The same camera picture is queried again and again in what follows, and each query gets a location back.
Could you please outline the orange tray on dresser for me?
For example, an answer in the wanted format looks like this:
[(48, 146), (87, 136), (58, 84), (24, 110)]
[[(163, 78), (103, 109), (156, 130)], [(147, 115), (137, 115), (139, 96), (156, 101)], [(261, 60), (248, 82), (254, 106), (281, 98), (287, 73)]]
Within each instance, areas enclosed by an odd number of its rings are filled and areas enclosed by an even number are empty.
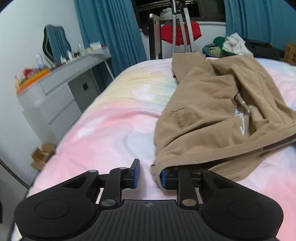
[(41, 79), (45, 75), (50, 73), (50, 70), (48, 68), (45, 68), (40, 71), (35, 71), (33, 69), (25, 69), (25, 71), (30, 70), (29, 73), (27, 73), (27, 76), (25, 76), (22, 79), (16, 78), (16, 93), (21, 93), (24, 89), (26, 89), (28, 86), (35, 83), (37, 80)]

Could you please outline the blue curtain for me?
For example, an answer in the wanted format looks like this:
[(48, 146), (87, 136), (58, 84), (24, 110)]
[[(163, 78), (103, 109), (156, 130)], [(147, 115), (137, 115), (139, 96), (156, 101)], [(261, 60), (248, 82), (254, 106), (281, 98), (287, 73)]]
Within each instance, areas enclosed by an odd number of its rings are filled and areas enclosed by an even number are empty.
[(132, 1), (75, 1), (84, 46), (100, 42), (115, 76), (147, 60)]
[(295, 10), (286, 1), (224, 1), (226, 36), (259, 40), (284, 50), (295, 44)]

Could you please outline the tan brown garment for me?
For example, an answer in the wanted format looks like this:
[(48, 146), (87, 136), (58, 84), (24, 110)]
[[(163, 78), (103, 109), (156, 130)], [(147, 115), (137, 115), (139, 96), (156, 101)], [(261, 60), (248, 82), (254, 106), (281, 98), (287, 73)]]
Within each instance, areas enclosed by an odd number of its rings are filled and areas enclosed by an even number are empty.
[(295, 111), (252, 56), (177, 53), (171, 66), (178, 85), (156, 123), (156, 184), (163, 169), (176, 166), (241, 181), (295, 141)]

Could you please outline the cardboard box beside bed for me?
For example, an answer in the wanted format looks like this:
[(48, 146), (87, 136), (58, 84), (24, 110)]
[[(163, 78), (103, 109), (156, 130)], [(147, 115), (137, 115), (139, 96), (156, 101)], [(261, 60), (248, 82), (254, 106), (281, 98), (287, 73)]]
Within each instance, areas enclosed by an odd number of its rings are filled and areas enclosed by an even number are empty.
[(296, 45), (288, 43), (285, 48), (284, 61), (296, 66)]

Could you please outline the green garment on pile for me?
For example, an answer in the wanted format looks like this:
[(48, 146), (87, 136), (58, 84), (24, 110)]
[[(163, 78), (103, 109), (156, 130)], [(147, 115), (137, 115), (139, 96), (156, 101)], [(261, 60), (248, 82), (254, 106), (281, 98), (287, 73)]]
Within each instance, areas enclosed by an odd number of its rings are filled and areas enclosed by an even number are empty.
[(225, 37), (216, 37), (212, 43), (205, 45), (202, 49), (202, 53), (207, 57), (223, 58), (228, 56), (235, 56), (234, 53), (227, 52), (222, 49), (225, 42)]

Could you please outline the right blue curtain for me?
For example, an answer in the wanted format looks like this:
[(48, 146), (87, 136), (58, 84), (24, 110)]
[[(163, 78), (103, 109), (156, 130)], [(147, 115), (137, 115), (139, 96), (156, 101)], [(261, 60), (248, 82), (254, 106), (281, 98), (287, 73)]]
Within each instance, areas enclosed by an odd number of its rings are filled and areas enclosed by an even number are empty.
[(224, 1), (226, 36), (259, 40), (284, 50), (295, 44), (295, 10), (286, 1)]

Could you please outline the left blue curtain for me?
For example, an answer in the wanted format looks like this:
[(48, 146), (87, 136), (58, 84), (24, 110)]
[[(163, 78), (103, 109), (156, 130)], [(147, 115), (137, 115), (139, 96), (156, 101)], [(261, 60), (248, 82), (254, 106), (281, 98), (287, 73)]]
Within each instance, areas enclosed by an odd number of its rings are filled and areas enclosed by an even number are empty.
[(84, 46), (100, 42), (115, 76), (147, 60), (132, 1), (75, 1)]

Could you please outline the white garment on pile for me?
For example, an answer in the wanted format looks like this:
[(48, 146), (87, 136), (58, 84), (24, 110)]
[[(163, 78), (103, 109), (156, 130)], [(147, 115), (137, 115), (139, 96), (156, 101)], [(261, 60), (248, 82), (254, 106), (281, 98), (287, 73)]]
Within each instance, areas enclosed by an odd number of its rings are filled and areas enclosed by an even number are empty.
[(246, 47), (245, 41), (237, 33), (233, 33), (225, 38), (222, 50), (235, 55), (249, 54), (253, 56), (253, 53)]

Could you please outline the black garment on pile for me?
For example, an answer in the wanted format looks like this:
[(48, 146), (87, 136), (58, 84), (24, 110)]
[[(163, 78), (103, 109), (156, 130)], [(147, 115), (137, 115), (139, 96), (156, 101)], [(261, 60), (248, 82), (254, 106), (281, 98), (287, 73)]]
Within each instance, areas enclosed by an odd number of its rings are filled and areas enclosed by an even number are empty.
[(274, 48), (272, 44), (259, 40), (244, 39), (246, 48), (254, 55), (255, 58), (265, 58), (280, 61), (284, 58), (283, 50)]

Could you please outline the wavy frame mirror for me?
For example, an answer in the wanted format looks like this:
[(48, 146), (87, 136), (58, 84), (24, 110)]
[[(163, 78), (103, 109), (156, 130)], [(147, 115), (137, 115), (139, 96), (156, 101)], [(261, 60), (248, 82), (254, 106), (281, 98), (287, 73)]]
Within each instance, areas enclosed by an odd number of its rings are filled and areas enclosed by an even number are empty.
[(62, 26), (46, 25), (43, 30), (42, 51), (47, 59), (55, 65), (61, 65), (61, 57), (67, 58), (68, 51), (72, 52)]

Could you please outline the red cloth on rack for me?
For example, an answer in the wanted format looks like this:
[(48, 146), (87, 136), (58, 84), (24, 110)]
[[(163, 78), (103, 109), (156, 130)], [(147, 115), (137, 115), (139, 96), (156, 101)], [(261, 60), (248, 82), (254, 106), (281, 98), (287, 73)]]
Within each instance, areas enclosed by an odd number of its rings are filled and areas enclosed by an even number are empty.
[[(191, 21), (192, 32), (193, 32), (193, 39), (194, 41), (199, 39), (202, 36), (200, 26), (197, 22)], [(162, 40), (172, 44), (173, 43), (173, 22), (166, 22), (161, 27), (161, 37)], [(176, 25), (176, 46), (183, 45), (183, 37), (182, 37), (182, 30), (179, 23)]]

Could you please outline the pastel tie-dye bed cover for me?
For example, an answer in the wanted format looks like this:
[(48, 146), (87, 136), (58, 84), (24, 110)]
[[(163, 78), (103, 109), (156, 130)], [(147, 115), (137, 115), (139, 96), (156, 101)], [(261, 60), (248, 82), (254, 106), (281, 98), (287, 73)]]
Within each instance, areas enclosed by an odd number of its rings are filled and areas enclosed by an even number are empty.
[[(38, 174), (29, 195), (95, 169), (101, 174), (141, 164), (136, 189), (126, 199), (175, 199), (175, 191), (154, 182), (154, 129), (177, 87), (171, 59), (150, 60), (120, 73), (86, 109)], [(274, 151), (241, 184), (275, 200), (283, 209), (279, 240), (295, 240), (295, 144)]]

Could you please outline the grey dressing table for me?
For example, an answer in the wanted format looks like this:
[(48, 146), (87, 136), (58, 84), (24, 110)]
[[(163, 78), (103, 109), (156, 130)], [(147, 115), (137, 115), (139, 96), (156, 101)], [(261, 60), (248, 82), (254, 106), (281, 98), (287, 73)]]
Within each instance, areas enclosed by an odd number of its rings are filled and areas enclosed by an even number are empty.
[(23, 115), (43, 144), (57, 145), (103, 88), (93, 68), (108, 66), (108, 47), (71, 61), (18, 94)]

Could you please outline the white metal clothes rack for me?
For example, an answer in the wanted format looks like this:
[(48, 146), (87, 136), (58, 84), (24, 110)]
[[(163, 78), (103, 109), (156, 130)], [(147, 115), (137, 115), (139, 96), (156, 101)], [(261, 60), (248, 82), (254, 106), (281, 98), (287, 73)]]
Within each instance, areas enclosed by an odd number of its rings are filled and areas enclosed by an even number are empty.
[[(173, 43), (171, 48), (171, 54), (174, 54), (177, 39), (177, 20), (181, 27), (181, 34), (183, 39), (184, 51), (185, 52), (195, 52), (193, 48), (194, 35), (192, 30), (192, 24), (186, 5), (186, 1), (176, 1), (172, 0), (171, 3), (171, 13), (173, 21)], [(155, 14), (150, 14), (148, 19), (148, 32), (149, 32), (149, 55), (151, 60), (162, 59), (162, 37), (161, 37), (161, 21), (159, 16)]]

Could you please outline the cardboard boxes on floor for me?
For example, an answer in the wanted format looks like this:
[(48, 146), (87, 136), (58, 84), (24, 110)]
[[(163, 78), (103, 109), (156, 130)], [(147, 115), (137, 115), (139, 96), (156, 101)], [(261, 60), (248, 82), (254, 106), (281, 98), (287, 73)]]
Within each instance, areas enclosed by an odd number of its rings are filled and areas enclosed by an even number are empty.
[(56, 146), (50, 144), (42, 144), (41, 148), (36, 148), (31, 154), (32, 162), (30, 166), (41, 171), (52, 156), (55, 155)]

